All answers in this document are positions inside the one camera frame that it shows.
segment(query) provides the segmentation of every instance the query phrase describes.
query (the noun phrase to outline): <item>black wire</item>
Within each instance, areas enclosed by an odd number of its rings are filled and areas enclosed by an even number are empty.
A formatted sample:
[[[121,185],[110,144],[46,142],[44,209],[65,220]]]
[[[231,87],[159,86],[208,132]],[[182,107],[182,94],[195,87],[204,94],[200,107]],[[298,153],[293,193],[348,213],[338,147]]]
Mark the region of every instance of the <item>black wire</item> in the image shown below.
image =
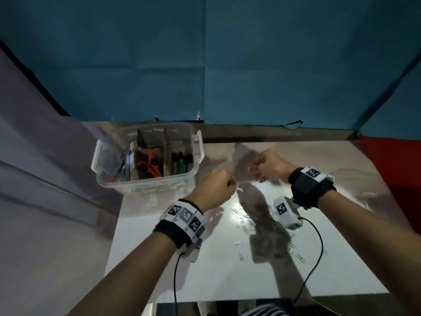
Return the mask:
[[[300,298],[300,295],[301,295],[301,293],[303,292],[304,286],[306,286],[306,282],[308,281],[309,277],[311,276],[311,274],[313,273],[313,271],[316,269],[316,267],[319,265],[319,262],[320,262],[320,260],[322,259],[323,250],[324,250],[324,246],[323,246],[323,239],[322,239],[322,236],[320,235],[319,231],[317,230],[317,227],[316,227],[316,226],[315,226],[312,222],[310,222],[307,218],[305,218],[305,217],[299,217],[298,219],[303,219],[303,220],[305,220],[305,221],[309,222],[309,223],[310,223],[310,224],[314,227],[314,229],[316,230],[316,232],[317,232],[317,234],[318,234],[318,236],[319,236],[319,238],[320,238],[320,243],[322,244],[322,250],[321,250],[321,252],[320,252],[320,256],[319,256],[319,259],[317,260],[316,265],[314,265],[313,269],[310,271],[309,275],[307,276],[306,280],[304,281],[303,286],[301,286],[301,289],[300,289],[300,291],[298,292],[298,295],[297,295],[297,297],[294,299],[293,303],[296,303],[296,302],[298,301],[298,298]]]
[[[177,295],[176,295],[176,272],[177,272],[177,266],[178,262],[180,261],[180,258],[184,255],[184,253],[181,253],[180,256],[177,259],[176,268],[174,269],[174,304],[176,308],[176,316],[178,316],[178,308],[177,308]]]

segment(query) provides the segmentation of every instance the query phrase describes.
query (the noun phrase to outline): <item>fist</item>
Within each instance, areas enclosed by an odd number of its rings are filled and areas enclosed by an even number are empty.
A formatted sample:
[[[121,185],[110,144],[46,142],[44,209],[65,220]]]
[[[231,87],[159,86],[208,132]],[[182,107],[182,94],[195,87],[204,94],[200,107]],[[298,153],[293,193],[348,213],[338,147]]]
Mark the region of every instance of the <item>fist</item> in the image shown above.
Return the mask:
[[[206,212],[229,200],[236,189],[237,184],[231,172],[214,169],[185,199]]]
[[[280,158],[273,149],[267,149],[256,156],[248,170],[260,183],[267,179],[280,179],[288,183],[288,177],[297,166]]]

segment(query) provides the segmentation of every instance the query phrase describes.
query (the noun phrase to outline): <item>red fabric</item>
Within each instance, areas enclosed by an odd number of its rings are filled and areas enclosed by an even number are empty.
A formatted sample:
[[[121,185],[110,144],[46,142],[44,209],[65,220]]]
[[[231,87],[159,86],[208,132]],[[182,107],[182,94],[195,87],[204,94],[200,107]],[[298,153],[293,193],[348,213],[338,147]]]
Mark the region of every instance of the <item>red fabric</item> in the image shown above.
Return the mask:
[[[359,136],[413,229],[421,234],[421,141]]]

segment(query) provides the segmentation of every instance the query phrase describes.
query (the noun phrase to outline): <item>red scissors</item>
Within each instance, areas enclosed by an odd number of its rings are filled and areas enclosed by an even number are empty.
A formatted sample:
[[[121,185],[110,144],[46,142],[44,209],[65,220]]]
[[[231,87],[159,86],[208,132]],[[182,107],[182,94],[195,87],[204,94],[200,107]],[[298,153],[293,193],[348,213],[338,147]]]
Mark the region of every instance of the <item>red scissors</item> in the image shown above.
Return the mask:
[[[137,162],[136,167],[137,170],[143,173],[147,179],[162,177],[159,170],[159,158],[157,158],[152,151],[149,152],[148,161],[139,161]]]

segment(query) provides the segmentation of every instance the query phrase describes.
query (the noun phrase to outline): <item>clear plastic container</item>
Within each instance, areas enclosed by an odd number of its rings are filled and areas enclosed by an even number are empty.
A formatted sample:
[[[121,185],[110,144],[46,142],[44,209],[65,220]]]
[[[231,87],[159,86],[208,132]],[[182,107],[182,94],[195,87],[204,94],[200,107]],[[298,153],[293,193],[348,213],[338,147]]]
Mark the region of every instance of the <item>clear plastic container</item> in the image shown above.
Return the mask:
[[[193,155],[193,168],[183,174],[157,177],[147,180],[112,182],[121,165],[121,155],[136,141],[137,129],[141,130],[148,147],[164,145],[164,128],[173,152]],[[98,140],[93,154],[91,169],[96,173],[98,184],[105,188],[114,188],[126,196],[149,192],[192,191],[195,187],[194,176],[205,154],[201,131],[194,133],[191,124],[185,122],[153,123],[141,126],[122,127],[110,132],[104,140]]]

